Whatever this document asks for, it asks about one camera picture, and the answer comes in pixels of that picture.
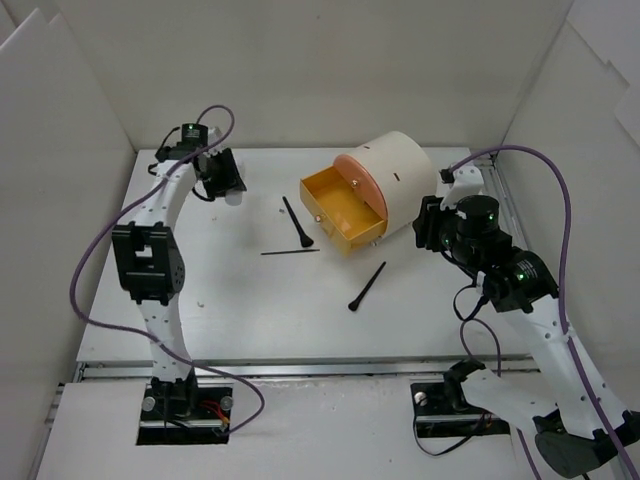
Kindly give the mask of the cream round drawer organizer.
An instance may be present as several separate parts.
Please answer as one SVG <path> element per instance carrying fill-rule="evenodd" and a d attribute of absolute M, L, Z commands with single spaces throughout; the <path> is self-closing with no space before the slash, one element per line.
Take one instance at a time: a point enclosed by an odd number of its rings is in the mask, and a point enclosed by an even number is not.
<path fill-rule="evenodd" d="M 421 200 L 437 193 L 436 167 L 408 135 L 391 131 L 346 153 L 374 177 L 386 201 L 388 219 L 380 239 L 407 226 L 418 215 Z"/>

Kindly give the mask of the yellow drawer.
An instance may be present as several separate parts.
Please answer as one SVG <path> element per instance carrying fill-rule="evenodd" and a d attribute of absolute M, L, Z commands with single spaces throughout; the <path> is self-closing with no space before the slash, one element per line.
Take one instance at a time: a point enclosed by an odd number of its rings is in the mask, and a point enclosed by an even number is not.
<path fill-rule="evenodd" d="M 386 231 L 387 221 L 333 166 L 301 179 L 299 193 L 316 223 L 345 256 L 379 240 Z"/>

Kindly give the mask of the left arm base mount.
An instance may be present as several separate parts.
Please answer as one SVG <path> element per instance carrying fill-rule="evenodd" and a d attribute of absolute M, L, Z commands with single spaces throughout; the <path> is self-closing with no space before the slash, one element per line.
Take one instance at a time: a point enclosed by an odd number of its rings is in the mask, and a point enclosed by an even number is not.
<path fill-rule="evenodd" d="M 191 400 L 176 389 L 148 384 L 142 398 L 137 446 L 223 445 L 234 406 L 229 383 L 199 384 Z"/>

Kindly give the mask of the orange drawer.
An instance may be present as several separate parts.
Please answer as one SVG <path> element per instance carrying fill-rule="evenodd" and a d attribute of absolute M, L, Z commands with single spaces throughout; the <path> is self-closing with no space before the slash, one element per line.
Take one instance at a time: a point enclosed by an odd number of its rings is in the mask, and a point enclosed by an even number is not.
<path fill-rule="evenodd" d="M 381 219 L 388 219 L 386 201 L 378 183 L 356 158 L 341 154 L 333 161 L 333 167 L 352 186 L 358 198 L 368 205 Z"/>

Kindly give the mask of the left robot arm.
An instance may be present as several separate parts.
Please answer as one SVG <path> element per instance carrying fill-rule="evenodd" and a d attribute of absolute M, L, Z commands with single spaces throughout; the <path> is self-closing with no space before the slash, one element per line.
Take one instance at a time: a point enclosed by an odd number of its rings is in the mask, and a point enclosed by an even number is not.
<path fill-rule="evenodd" d="M 215 147 L 187 162 L 182 159 L 219 141 L 219 130 L 200 123 L 180 127 L 173 146 L 156 151 L 155 178 L 150 196 L 134 209 L 133 217 L 116 225 L 111 241 L 120 286 L 129 293 L 152 336 L 152 384 L 172 386 L 164 408 L 175 418 L 191 418 L 199 409 L 200 395 L 187 385 L 194 367 L 187 351 L 179 315 L 179 295 L 185 285 L 186 266 L 174 235 L 182 207 L 197 185 L 205 202 L 224 200 L 241 204 L 247 191 L 242 169 L 229 148 Z"/>

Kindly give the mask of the small white lilac tube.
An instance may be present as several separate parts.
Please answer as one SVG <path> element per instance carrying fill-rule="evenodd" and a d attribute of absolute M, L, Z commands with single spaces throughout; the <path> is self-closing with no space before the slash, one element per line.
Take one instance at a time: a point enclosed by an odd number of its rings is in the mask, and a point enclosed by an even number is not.
<path fill-rule="evenodd" d="M 240 206 L 244 197 L 243 191 L 228 191 L 224 197 L 225 203 L 231 207 Z"/>

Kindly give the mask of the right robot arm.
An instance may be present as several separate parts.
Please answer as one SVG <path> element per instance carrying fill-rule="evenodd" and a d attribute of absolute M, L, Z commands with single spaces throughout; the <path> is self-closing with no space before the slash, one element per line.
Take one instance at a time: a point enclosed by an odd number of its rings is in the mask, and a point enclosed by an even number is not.
<path fill-rule="evenodd" d="M 639 440 L 639 414 L 609 389 L 571 328 L 561 324 L 559 287 L 535 253 L 514 245 L 499 227 L 499 203 L 485 195 L 446 208 L 426 196 L 413 222 L 416 245 L 439 252 L 469 276 L 529 348 L 553 396 L 535 396 L 492 373 L 475 359 L 445 372 L 445 405 L 478 408 L 533 436 L 556 474 L 572 479 L 618 457 Z"/>

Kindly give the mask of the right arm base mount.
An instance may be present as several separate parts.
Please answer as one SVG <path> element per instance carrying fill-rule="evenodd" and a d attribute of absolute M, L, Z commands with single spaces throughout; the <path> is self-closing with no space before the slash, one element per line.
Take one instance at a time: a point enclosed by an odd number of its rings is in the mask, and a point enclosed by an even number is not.
<path fill-rule="evenodd" d="M 487 371 L 485 365 L 477 360 L 462 360 L 447 370 L 441 380 L 421 380 L 410 384 L 413 424 L 419 439 L 510 434 L 506 421 L 466 402 L 461 381 L 477 370 Z"/>

